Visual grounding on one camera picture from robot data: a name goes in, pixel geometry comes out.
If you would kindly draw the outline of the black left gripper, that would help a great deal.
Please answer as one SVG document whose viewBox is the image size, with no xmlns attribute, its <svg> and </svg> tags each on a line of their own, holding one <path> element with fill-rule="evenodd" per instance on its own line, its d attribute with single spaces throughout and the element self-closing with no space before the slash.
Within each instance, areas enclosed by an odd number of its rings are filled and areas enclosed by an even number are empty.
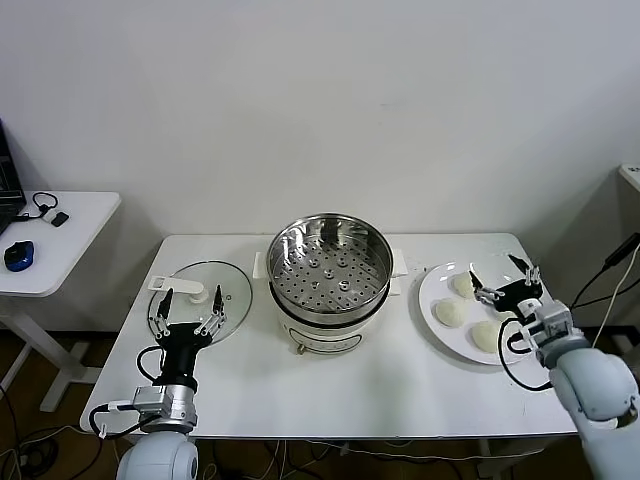
<svg viewBox="0 0 640 480">
<path fill-rule="evenodd" d="M 165 353 L 155 385 L 197 386 L 194 369 L 197 354 L 211 345 L 224 326 L 227 316 L 221 286 L 216 287 L 211 314 L 196 327 L 195 323 L 169 325 L 174 290 L 153 294 L 148 306 L 148 326 Z"/>
</svg>

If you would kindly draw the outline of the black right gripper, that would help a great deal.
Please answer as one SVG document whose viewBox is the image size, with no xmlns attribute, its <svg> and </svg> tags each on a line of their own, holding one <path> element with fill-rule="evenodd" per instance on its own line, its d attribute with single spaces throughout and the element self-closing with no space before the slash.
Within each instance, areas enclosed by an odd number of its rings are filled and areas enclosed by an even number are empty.
<svg viewBox="0 0 640 480">
<path fill-rule="evenodd" d="M 513 254 L 508 258 L 524 275 L 521 279 L 504 285 L 497 290 L 486 287 L 473 269 L 469 270 L 469 277 L 473 287 L 474 298 L 483 304 L 493 304 L 498 312 L 512 312 L 516 316 L 523 316 L 519 304 L 523 301 L 538 301 L 543 295 L 540 269 L 526 260 Z"/>
</svg>

